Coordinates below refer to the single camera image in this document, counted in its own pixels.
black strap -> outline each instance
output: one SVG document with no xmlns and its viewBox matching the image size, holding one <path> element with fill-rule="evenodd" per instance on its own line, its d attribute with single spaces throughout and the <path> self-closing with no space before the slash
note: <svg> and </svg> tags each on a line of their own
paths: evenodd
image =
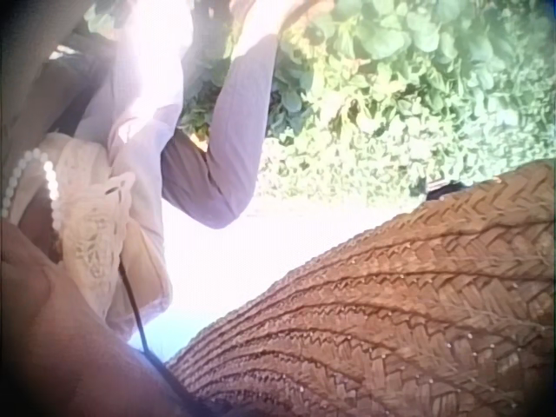
<svg viewBox="0 0 556 417">
<path fill-rule="evenodd" d="M 463 184 L 463 182 L 456 182 L 451 181 L 448 184 L 439 187 L 437 189 L 430 190 L 427 193 L 427 201 L 430 202 L 432 200 L 439 200 L 442 196 L 448 195 L 451 193 L 456 193 L 461 191 L 462 189 L 466 189 L 467 186 Z"/>
<path fill-rule="evenodd" d="M 182 402 L 184 410 L 188 414 L 194 417 L 215 417 L 212 411 L 202 401 L 198 400 L 192 393 L 189 393 L 183 387 L 181 382 L 174 376 L 174 374 L 172 374 L 164 366 L 162 361 L 158 359 L 158 357 L 149 349 L 149 345 L 147 344 L 147 337 L 145 336 L 145 330 L 142 326 L 141 315 L 139 314 L 139 308 L 137 307 L 136 298 L 133 296 L 133 290 L 131 289 L 131 284 L 129 283 L 128 276 L 122 263 L 120 263 L 119 269 L 120 275 L 122 276 L 123 286 L 128 293 L 129 302 L 131 303 L 131 308 L 133 308 L 133 314 L 136 318 L 137 329 L 139 330 L 139 335 L 141 336 L 142 350 L 145 354 L 145 357 L 172 388 L 175 395 L 177 395 L 177 397 Z"/>
</svg>

pearl necklace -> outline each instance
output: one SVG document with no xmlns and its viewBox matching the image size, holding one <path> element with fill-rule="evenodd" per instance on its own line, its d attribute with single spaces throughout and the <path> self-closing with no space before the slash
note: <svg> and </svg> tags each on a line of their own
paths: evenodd
<svg viewBox="0 0 556 417">
<path fill-rule="evenodd" d="M 32 151 L 26 151 L 23 154 L 23 157 L 17 162 L 16 167 L 13 169 L 11 177 L 8 181 L 8 188 L 6 189 L 2 199 L 2 218 L 9 218 L 11 200 L 16 193 L 17 184 L 19 183 L 23 171 L 30 163 L 33 163 L 33 160 L 40 162 L 43 165 L 47 187 L 50 192 L 52 228 L 59 233 L 62 228 L 62 216 L 60 212 L 60 194 L 58 191 L 58 181 L 56 180 L 56 171 L 54 170 L 54 164 L 49 161 L 49 156 L 45 152 L 41 152 L 39 148 L 34 148 Z"/>
</svg>

bright sky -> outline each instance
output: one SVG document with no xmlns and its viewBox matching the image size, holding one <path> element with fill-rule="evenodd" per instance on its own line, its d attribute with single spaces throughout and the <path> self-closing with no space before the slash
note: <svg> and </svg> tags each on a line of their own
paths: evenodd
<svg viewBox="0 0 556 417">
<path fill-rule="evenodd" d="M 211 230 L 164 202 L 174 301 L 147 326 L 149 347 L 168 360 L 199 330 L 255 298 L 289 270 L 396 214 L 336 208 L 304 215 L 245 215 L 224 230 Z M 130 344 L 141 346 L 138 334 Z"/>
</svg>

black cord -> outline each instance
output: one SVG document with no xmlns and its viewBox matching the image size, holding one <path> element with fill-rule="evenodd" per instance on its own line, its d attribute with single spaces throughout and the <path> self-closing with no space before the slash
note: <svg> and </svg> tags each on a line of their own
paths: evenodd
<svg viewBox="0 0 556 417">
<path fill-rule="evenodd" d="M 172 374 L 162 363 L 160 359 L 149 349 L 147 344 L 147 337 L 145 335 L 145 330 L 142 326 L 141 315 L 139 314 L 139 308 L 137 307 L 136 298 L 133 296 L 133 290 L 131 289 L 131 284 L 129 283 L 128 275 L 125 272 L 123 264 L 120 262 L 120 275 L 122 276 L 123 286 L 128 293 L 129 302 L 131 303 L 131 308 L 133 309 L 133 315 L 136 318 L 137 329 L 139 335 L 141 336 L 142 350 L 147 358 L 147 360 L 155 367 L 159 372 L 161 377 L 168 383 L 172 388 L 172 391 L 181 400 L 184 410 L 195 417 L 215 417 L 214 413 L 200 400 L 189 393 L 182 385 L 182 383 Z"/>
</svg>

woven straw texture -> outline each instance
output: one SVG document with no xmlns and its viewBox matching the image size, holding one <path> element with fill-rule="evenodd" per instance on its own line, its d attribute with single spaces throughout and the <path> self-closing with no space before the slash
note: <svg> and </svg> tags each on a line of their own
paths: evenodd
<svg viewBox="0 0 556 417">
<path fill-rule="evenodd" d="M 264 415 L 522 414 L 553 358 L 554 161 L 316 257 L 169 362 Z"/>
</svg>

